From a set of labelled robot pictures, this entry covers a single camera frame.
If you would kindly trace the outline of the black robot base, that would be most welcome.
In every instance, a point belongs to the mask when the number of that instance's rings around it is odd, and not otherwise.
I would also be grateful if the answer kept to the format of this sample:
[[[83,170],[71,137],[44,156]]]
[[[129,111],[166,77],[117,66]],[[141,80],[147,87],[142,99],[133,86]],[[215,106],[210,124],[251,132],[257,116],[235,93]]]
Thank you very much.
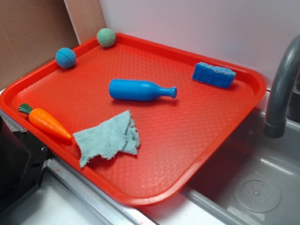
[[[0,119],[0,214],[36,192],[50,150],[29,131],[11,131]]]

